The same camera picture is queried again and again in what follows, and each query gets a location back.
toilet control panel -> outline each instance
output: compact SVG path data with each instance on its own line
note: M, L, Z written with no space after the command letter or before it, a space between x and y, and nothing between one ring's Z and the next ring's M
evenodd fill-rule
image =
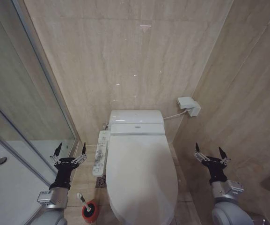
M92 169L93 176L102 177L106 172L107 147L109 138L109 130L102 130L99 132L95 153L95 162Z

floor tile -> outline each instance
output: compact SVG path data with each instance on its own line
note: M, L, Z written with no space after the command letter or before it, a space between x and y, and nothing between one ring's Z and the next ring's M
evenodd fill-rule
M82 209L82 206L66 208L66 210L64 211L64 216L69 225L87 225L82 216Z
M99 194L95 188L96 177L92 175L91 168L78 168L68 192L68 206L81 206L82 202L77 198L77 193L84 195L85 200L96 199Z
M99 210L97 225L121 225L109 205L101 205Z
M178 182L178 202L192 201L191 193L187 186L187 181L183 175L182 169L179 165L176 167L177 182Z
M169 144L169 149L170 149L170 152L171 152L171 155L172 155L174 165L179 165L178 158L177 158L177 155L175 153L175 149L173 147L173 144Z
M85 162L83 162L79 168L93 168L94 161L95 161L95 152L96 152L96 146L90 145L86 146L86 154L87 159Z
M107 188L103 187L99 190L99 205L110 205Z
M201 225L193 202L178 202L175 220L178 225Z

floor drain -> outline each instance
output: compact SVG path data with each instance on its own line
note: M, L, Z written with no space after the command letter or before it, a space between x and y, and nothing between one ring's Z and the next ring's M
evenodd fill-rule
M0 158L0 165L4 164L7 161L7 157Z
M98 177L96 179L96 188L106 188L107 182L106 182L106 175L103 175L102 177Z

power cord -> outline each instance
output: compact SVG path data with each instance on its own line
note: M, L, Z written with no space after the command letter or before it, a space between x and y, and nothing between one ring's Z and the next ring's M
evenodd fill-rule
M180 116L180 115L186 113L186 112L189 111L189 110L190 110L190 109L185 109L183 112L181 112L181 113L179 113L179 114L176 114L176 115L173 115L173 116L168 116L168 117L165 117L165 118L163 118L163 119L164 119L164 120L167 120L167 119L170 119L170 118L175 117L175 116Z

toilet lid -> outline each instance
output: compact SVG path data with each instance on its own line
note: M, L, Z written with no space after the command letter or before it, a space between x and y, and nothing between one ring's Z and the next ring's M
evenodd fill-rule
M110 204L120 222L171 222L178 185L165 135L111 136L106 176Z

